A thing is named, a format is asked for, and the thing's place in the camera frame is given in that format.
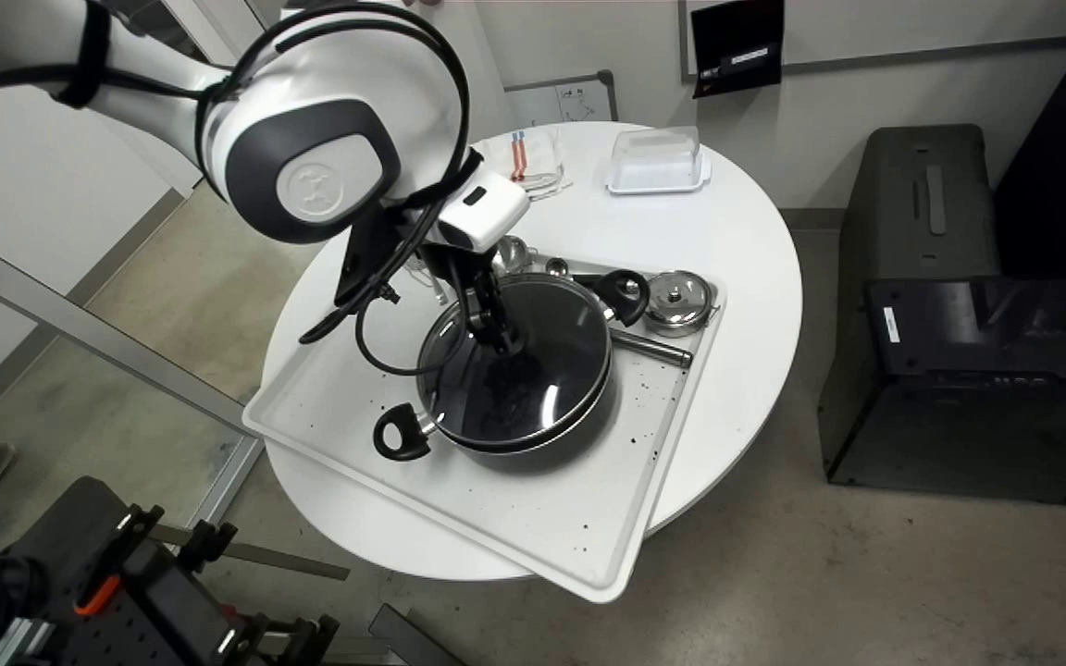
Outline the white tray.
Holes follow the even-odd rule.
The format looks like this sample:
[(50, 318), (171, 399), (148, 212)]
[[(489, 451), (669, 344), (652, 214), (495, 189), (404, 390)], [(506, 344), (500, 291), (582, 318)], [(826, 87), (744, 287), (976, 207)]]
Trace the white tray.
[(353, 322), (298, 344), (332, 311), (342, 258), (324, 251), (304, 271), (242, 415), (266, 439), (272, 469), (301, 514), (335, 543), (399, 572), (448, 578), (452, 566), (487, 553), (588, 601), (618, 598), (722, 316), (676, 340), (693, 354), (689, 368), (614, 351), (609, 412), (548, 450), (488, 460), (436, 431), (422, 459), (390, 461), (372, 431), (393, 406), (422, 409), (417, 381), (369, 366)]

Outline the clear bag with straws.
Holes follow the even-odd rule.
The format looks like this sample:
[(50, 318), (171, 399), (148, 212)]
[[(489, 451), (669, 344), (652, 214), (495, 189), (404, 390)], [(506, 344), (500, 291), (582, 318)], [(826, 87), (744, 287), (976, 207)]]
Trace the clear bag with straws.
[(521, 186), (530, 201), (553, 197), (574, 185), (565, 146), (555, 127), (533, 127), (479, 141), (485, 164)]

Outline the glass lid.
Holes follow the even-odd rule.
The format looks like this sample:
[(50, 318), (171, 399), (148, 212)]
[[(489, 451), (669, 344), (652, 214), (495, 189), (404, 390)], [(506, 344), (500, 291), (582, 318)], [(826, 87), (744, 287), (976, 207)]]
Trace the glass lid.
[(419, 353), (445, 366), (417, 379), (417, 395), (441, 434), (461, 446), (514, 454), (558, 438), (589, 412), (611, 366), (608, 307), (587, 288), (544, 274), (499, 282), (517, 350), (499, 353), (466, 337), (449, 308)]

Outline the black equipment case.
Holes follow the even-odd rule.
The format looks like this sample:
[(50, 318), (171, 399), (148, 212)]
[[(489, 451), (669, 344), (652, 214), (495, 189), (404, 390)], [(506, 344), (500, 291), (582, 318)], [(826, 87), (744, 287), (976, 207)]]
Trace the black equipment case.
[(975, 125), (881, 128), (838, 244), (829, 484), (1066, 506), (1066, 277), (1010, 277)]

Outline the small steel pot with lid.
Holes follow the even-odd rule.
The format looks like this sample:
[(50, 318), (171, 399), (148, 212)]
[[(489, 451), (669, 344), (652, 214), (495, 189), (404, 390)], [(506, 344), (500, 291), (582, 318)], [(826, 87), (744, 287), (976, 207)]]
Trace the small steel pot with lid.
[(651, 332), (666, 338), (693, 336), (715, 315), (716, 287), (693, 271), (663, 271), (649, 278), (649, 300), (642, 316)]

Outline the butter dish with clear lid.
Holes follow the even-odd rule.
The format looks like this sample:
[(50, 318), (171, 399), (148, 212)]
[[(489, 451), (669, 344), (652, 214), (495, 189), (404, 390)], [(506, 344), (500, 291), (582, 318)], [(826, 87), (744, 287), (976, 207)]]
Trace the butter dish with clear lid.
[(689, 193), (701, 190), (712, 174), (697, 127), (628, 130), (614, 143), (605, 190), (613, 195)]

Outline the whiteboard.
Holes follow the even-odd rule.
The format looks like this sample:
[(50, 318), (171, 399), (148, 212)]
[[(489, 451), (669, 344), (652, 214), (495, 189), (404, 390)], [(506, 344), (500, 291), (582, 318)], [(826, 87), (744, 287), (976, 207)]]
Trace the whiteboard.
[(619, 118), (614, 74), (610, 70), (508, 85), (504, 94), (519, 128)]

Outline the steel saucepan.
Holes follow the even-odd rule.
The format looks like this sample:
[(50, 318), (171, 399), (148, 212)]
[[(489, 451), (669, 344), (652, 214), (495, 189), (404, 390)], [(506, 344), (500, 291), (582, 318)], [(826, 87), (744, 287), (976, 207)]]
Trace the steel saucepan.
[(533, 260), (528, 245), (516, 235), (503, 235), (496, 244), (491, 260), (492, 273), (496, 277), (522, 274), (532, 269)]

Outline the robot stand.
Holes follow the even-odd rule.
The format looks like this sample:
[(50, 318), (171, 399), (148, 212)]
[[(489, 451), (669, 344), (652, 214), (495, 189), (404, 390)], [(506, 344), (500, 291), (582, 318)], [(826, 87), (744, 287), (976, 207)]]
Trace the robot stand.
[(275, 623), (200, 582), (219, 558), (343, 581), (344, 566), (238, 543), (237, 527), (164, 523), (82, 477), (0, 551), (0, 666), (318, 666), (329, 616)]

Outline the black pot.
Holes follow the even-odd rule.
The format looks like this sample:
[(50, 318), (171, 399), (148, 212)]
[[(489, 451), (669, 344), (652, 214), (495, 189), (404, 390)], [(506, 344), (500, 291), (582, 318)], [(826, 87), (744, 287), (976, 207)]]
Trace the black pot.
[[(633, 325), (646, 312), (649, 300), (649, 285), (647, 279), (640, 273), (636, 273), (636, 271), (616, 269), (609, 271), (609, 273), (600, 277), (589, 278), (587, 281), (569, 279), (591, 290), (598, 299), (605, 304), (605, 307), (609, 309), (609, 332), (613, 322), (619, 322), (619, 324), (625, 326)], [(461, 347), (463, 340), (471, 336), (471, 332), (466, 328), (465, 322), (463, 322), (461, 308), (458, 308), (458, 324), (461, 324), (461, 336), (458, 336), (458, 341), (455, 342), (455, 345), (452, 346), (452, 352), (456, 352)], [(442, 366), (445, 366), (445, 360), (437, 360), (432, 371)], [(597, 413), (604, 412), (605, 397), (608, 397), (611, 384), (614, 381), (614, 374), (616, 374), (616, 371), (614, 371), (614, 345), (611, 341), (610, 374), (608, 375), (608, 379), (605, 379), (605, 387), (601, 396), (591, 406), (589, 412), (584, 418), (581, 418), (579, 422), (576, 422), (570, 431), (565, 431), (558, 438), (552, 438), (549, 442), (534, 448), (534, 450), (515, 452), (514, 454), (490, 454), (489, 452), (479, 452), (461, 446), (461, 444), (453, 442), (452, 439), (441, 434), (435, 422), (427, 415), (423, 413), (420, 400), (417, 400), (415, 403), (398, 404), (379, 415), (376, 424), (373, 426), (372, 443), (374, 450), (376, 450), (382, 458), (391, 461), (415, 461), (429, 455), (432, 450), (430, 440), (433, 435), (437, 434), (481, 460), (488, 458), (529, 458), (529, 456), (537, 455), (542, 450), (549, 450), (551, 446), (566, 446), (568, 439), (570, 439), (575, 431), (581, 429), (584, 423)]]

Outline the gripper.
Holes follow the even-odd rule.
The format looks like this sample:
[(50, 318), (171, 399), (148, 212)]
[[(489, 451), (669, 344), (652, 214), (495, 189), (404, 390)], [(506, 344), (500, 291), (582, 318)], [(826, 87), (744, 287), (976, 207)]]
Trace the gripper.
[(519, 321), (508, 314), (502, 285), (492, 269), (498, 244), (481, 251), (443, 244), (424, 244), (424, 262), (433, 277), (463, 293), (466, 328), (478, 345), (507, 357), (522, 350)]

